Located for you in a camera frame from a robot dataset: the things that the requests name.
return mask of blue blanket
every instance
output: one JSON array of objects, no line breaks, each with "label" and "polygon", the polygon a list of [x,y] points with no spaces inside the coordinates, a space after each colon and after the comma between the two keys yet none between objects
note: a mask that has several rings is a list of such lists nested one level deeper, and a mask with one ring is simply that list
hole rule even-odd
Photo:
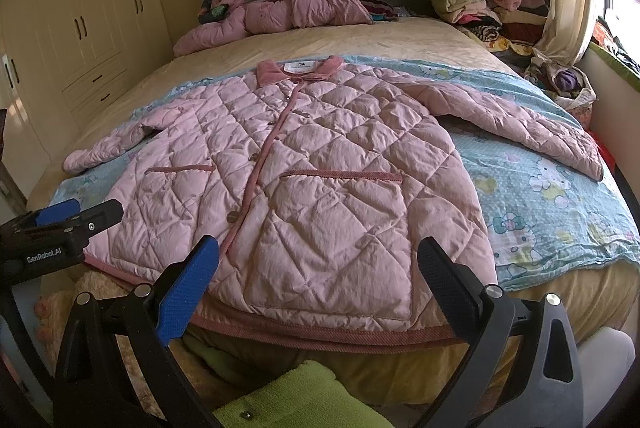
[{"label": "blue blanket", "polygon": [[[537,87],[518,76],[415,60],[367,56],[347,56],[345,60],[469,85],[548,118],[580,127]],[[236,74],[242,72],[177,86],[164,98],[135,110],[132,119],[140,118],[192,87],[216,83]],[[604,180],[594,182],[466,121],[445,116],[440,123],[449,131],[476,186],[494,250],[498,282],[505,289],[525,289],[576,267],[607,265],[619,259],[640,267],[638,229],[606,167]],[[109,163],[66,180],[56,191],[52,204],[76,198],[85,209],[100,203],[141,147],[138,145]]]}]

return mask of drawer handle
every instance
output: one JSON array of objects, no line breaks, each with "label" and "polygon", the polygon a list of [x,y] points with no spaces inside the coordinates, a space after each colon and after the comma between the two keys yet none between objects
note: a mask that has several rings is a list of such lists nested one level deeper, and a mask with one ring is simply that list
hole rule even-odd
[{"label": "drawer handle", "polygon": [[15,82],[16,82],[16,83],[20,83],[20,75],[18,75],[18,69],[16,69],[16,68],[15,68],[15,62],[14,62],[14,59],[13,59],[13,58],[11,59],[11,65],[12,65],[12,66],[13,66],[13,68],[14,68],[14,73],[15,73]]},{"label": "drawer handle", "polygon": [[14,84],[11,81],[11,74],[9,73],[9,65],[8,64],[4,64],[4,70],[6,71],[6,79],[9,80],[9,85],[11,85],[11,88],[14,88]]}]

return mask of beige bed sheet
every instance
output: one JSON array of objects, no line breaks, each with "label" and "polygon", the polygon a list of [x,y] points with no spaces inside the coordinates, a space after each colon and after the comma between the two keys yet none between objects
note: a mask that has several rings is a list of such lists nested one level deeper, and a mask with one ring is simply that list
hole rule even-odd
[{"label": "beige bed sheet", "polygon": [[98,115],[80,137],[54,160],[31,192],[29,209],[47,206],[66,179],[62,161],[77,148],[88,148],[129,119],[137,107],[164,96],[187,81],[217,77],[252,68],[260,60],[305,56],[364,54],[393,59],[427,60],[473,69],[513,71],[464,34],[432,18],[402,18],[372,26],[306,28],[255,35],[226,46],[177,58],[150,74]]}]

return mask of jacket pocket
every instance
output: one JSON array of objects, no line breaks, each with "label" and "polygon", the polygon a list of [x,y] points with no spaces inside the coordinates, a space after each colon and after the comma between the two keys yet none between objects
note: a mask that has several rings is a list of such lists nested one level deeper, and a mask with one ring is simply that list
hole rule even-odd
[{"label": "jacket pocket", "polygon": [[244,296],[256,307],[405,319],[411,261],[401,175],[288,171],[269,192]]}]

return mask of wardrobe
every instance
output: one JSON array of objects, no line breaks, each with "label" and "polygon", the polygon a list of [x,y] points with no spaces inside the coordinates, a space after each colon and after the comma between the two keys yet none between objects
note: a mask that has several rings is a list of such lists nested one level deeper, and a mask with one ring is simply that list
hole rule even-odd
[{"label": "wardrobe", "polygon": [[0,0],[0,53],[3,161],[25,195],[92,118],[172,58],[160,0]]}]

